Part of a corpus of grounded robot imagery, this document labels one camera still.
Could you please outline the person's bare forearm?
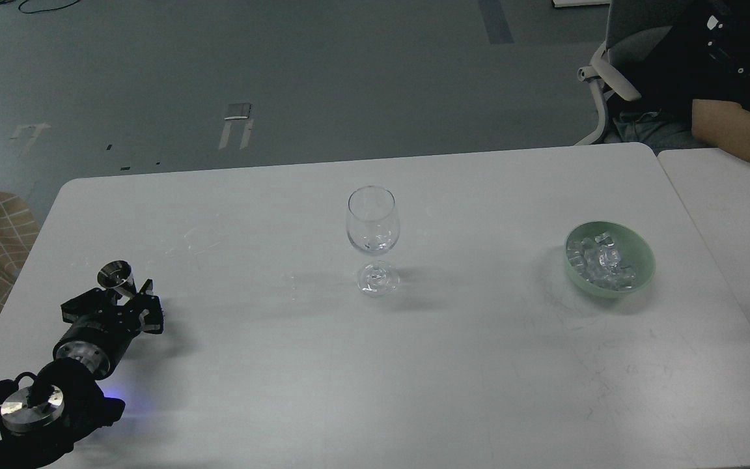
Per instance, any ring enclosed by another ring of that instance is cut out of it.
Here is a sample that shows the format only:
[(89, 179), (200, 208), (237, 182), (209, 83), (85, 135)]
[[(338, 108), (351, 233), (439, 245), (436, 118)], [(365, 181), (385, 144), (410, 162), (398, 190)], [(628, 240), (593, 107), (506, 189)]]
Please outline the person's bare forearm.
[(691, 101), (691, 135), (750, 163), (750, 111), (741, 104), (694, 99)]

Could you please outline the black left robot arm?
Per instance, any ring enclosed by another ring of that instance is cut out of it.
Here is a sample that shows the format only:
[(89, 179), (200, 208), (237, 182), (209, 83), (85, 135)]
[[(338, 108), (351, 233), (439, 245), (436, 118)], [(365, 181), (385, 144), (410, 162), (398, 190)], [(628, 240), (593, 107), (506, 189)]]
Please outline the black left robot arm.
[(0, 468), (41, 468), (81, 439), (119, 421), (125, 402), (107, 379), (140, 334), (160, 334), (163, 307), (148, 279), (140, 289), (93, 288), (61, 305), (69, 325), (38, 373), (0, 380)]

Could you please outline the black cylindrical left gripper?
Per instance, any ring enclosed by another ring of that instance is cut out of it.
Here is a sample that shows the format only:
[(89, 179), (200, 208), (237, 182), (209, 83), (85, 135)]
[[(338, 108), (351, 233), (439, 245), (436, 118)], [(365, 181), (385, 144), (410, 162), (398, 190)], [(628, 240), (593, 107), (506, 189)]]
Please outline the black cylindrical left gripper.
[(163, 306), (147, 279), (133, 297), (133, 309), (117, 306), (121, 294), (95, 287), (61, 305), (62, 320), (69, 324), (53, 348), (53, 359), (77, 360), (93, 379), (103, 380), (116, 371), (129, 345), (140, 333), (164, 332)]

